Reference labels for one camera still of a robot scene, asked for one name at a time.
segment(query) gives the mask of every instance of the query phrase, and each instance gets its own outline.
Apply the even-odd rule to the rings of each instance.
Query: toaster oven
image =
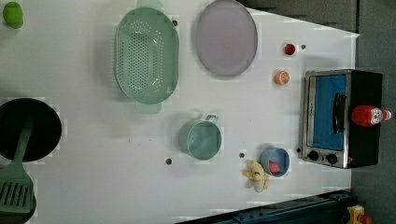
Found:
[[[358,105],[381,107],[381,99],[381,74],[352,69],[307,72],[303,160],[344,169],[378,164],[380,124],[361,127],[350,116]]]

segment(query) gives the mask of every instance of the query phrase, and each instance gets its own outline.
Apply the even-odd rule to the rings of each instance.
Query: teal mug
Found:
[[[216,125],[219,117],[209,115],[205,120],[191,120],[180,130],[180,149],[200,161],[207,161],[219,152],[221,132]]]

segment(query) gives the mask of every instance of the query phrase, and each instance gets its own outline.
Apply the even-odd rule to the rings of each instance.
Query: table surface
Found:
[[[136,1],[23,1],[22,29],[1,24],[1,103],[38,98],[64,126],[48,157],[24,164],[37,197],[31,223],[175,223],[350,188],[350,170],[302,161],[296,148],[305,71],[353,68],[357,35],[249,10],[256,59],[238,77],[216,77],[193,45],[210,2],[164,1],[179,24],[179,83],[156,115],[138,114],[113,74],[115,31]],[[306,49],[285,57],[286,43]],[[291,76],[284,87],[272,81],[279,70]],[[223,143],[215,158],[198,162],[180,152],[177,133],[208,114],[219,116]],[[243,171],[268,147],[285,148],[290,168],[256,193]]]

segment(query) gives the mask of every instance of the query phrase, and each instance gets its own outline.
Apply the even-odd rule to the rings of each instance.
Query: black object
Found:
[[[381,124],[361,127],[355,124],[350,117],[353,109],[358,105],[382,107],[382,81],[383,76],[376,73],[364,71],[352,73],[348,114],[350,120],[348,157],[353,161],[348,165],[348,168],[378,164]]]
[[[308,158],[311,159],[312,161],[317,161],[319,158],[319,154],[316,151],[311,151],[308,154]]]
[[[182,223],[211,224],[342,224],[349,221],[348,206],[357,199],[346,191],[336,191],[289,202],[270,204],[205,217]]]
[[[9,101],[0,106],[0,154],[9,160],[13,160],[28,112],[34,115],[35,126],[23,161],[37,161],[46,157],[61,139],[61,120],[49,105],[28,98]]]
[[[329,156],[326,157],[326,160],[329,162],[329,164],[333,165],[336,164],[338,159],[337,156],[335,156],[334,154],[330,154]]]
[[[336,93],[332,106],[332,128],[334,133],[342,133],[344,131],[345,110],[346,96]]]
[[[170,158],[166,159],[165,163],[168,165],[172,164],[172,159],[170,159]]]

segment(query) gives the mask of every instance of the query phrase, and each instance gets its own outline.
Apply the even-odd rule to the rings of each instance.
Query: small bowl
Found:
[[[276,175],[273,175],[270,171],[270,161],[276,162],[279,165],[279,172]],[[260,155],[260,164],[268,175],[281,177],[289,169],[290,157],[288,152],[283,148],[265,149]]]

